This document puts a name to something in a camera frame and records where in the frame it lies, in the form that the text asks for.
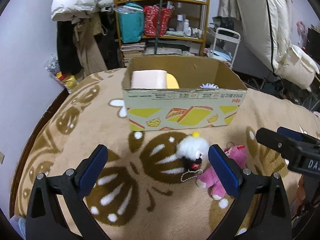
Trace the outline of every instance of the red bag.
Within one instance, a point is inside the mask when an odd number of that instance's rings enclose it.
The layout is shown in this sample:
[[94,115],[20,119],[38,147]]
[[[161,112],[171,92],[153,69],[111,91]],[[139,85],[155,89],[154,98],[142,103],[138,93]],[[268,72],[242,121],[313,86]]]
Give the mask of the red bag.
[[[170,20],[173,10],[168,8],[162,8],[160,17],[160,30],[159,36],[165,34],[168,29],[168,22]],[[159,7],[154,5],[147,5],[144,7],[144,34],[146,36],[155,37],[157,30]]]

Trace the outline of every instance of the open box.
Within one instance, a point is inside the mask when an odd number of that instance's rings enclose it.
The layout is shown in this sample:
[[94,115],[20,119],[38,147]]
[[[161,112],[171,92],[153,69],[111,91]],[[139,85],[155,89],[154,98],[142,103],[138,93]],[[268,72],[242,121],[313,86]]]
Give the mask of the open box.
[[[131,89],[132,72],[161,69],[179,89]],[[219,89],[201,89],[214,83]],[[143,56],[130,61],[122,81],[132,131],[174,130],[228,125],[247,93],[240,78],[223,62],[194,56]]]

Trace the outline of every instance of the stack of books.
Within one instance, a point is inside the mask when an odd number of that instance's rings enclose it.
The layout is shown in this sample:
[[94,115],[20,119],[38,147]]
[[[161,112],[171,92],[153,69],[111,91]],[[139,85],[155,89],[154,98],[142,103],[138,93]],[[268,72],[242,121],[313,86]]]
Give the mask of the stack of books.
[[123,53],[124,66],[128,67],[130,59],[133,57],[141,57],[145,47],[145,42],[123,44],[121,46],[121,51]]

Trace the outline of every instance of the pink plush toy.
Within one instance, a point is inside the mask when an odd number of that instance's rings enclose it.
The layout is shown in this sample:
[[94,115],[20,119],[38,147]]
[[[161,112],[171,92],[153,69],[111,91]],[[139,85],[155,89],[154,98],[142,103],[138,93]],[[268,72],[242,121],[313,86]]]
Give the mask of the pink plush toy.
[[[224,152],[229,158],[234,159],[241,169],[245,168],[247,150],[244,145],[227,148]],[[212,166],[198,177],[196,183],[200,188],[209,188],[213,186],[211,195],[214,200],[220,200],[226,194],[226,191]]]

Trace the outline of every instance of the yellow pom-pom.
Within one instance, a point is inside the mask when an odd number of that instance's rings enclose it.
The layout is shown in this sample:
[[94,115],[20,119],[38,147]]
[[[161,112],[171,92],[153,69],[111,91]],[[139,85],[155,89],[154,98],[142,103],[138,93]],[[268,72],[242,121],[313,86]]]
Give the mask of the yellow pom-pom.
[[198,132],[193,132],[193,133],[191,134],[191,136],[192,136],[192,137],[200,137],[200,133],[198,133]]

